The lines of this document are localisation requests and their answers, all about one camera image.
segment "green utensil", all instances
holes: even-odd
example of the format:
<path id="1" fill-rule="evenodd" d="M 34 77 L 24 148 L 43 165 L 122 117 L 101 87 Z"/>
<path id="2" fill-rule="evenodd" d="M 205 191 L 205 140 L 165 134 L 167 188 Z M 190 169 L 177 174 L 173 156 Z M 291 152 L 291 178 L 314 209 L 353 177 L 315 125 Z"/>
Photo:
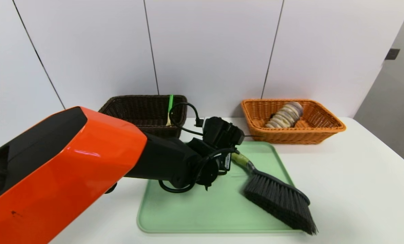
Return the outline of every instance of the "green utensil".
<path id="1" fill-rule="evenodd" d="M 167 124 L 166 124 L 166 126 L 171 126 L 170 110 L 172 108 L 172 105 L 173 105 L 173 94 L 171 94 L 170 97 L 169 97 L 169 108 L 167 109 Z"/>

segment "black bristle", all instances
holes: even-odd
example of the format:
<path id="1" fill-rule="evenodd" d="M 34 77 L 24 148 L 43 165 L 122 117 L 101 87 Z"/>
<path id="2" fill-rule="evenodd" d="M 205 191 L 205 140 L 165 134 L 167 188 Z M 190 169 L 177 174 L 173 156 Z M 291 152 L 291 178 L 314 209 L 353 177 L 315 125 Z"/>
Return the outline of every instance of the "black bristle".
<path id="1" fill-rule="evenodd" d="M 309 235 L 317 234 L 306 199 L 269 175 L 253 171 L 244 189 L 244 196 L 289 227 L 303 230 Z"/>

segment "hand brush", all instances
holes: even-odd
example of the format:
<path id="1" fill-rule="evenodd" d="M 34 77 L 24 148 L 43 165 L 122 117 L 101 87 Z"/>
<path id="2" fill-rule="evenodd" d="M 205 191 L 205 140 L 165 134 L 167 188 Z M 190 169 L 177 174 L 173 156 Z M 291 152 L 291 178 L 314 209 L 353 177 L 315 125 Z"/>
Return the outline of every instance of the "hand brush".
<path id="1" fill-rule="evenodd" d="M 244 196 L 293 229 L 300 229 L 309 235 L 318 230 L 309 210 L 309 198 L 297 188 L 274 176 L 256 169 L 242 154 L 232 153 L 232 160 L 246 168 L 251 179 L 244 188 Z"/>

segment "green tray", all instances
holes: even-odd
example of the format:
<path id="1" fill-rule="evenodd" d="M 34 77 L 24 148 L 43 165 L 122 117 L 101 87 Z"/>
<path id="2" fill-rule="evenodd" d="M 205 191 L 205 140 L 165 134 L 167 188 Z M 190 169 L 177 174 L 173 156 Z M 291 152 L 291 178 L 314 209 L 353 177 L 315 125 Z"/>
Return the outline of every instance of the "green tray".
<path id="1" fill-rule="evenodd" d="M 263 172 L 293 185 L 276 150 L 267 142 L 243 142 L 238 150 Z M 148 233 L 276 233 L 292 230 L 241 195 L 248 174 L 232 164 L 225 176 L 218 176 L 205 190 L 176 194 L 149 180 L 138 212 L 137 224 Z"/>

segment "wall switch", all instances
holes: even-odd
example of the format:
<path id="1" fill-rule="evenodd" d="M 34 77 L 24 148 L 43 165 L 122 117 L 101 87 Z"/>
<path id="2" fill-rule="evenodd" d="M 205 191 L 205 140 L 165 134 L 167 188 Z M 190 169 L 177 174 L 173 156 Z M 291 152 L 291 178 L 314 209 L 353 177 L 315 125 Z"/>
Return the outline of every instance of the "wall switch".
<path id="1" fill-rule="evenodd" d="M 384 60 L 395 60 L 399 54 L 399 51 L 400 51 L 400 49 L 398 49 L 398 48 L 391 48 L 389 50 L 389 52 L 387 53 L 386 58 Z"/>

